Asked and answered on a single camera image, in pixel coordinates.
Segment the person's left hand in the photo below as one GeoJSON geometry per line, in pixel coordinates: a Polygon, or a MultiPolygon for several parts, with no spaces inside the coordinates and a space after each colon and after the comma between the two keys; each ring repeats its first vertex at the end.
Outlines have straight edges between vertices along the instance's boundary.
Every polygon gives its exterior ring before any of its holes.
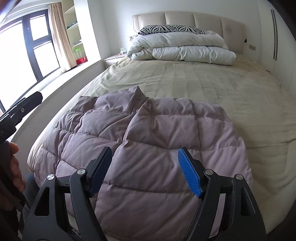
{"type": "MultiPolygon", "coordinates": [[[[26,189],[26,182],[20,170],[19,161],[15,154],[19,151],[19,147],[15,143],[9,142],[10,147],[10,171],[12,173],[12,182],[19,192],[23,193],[26,189]]],[[[7,199],[6,195],[1,192],[1,209],[12,211],[14,204],[7,199]]]]}

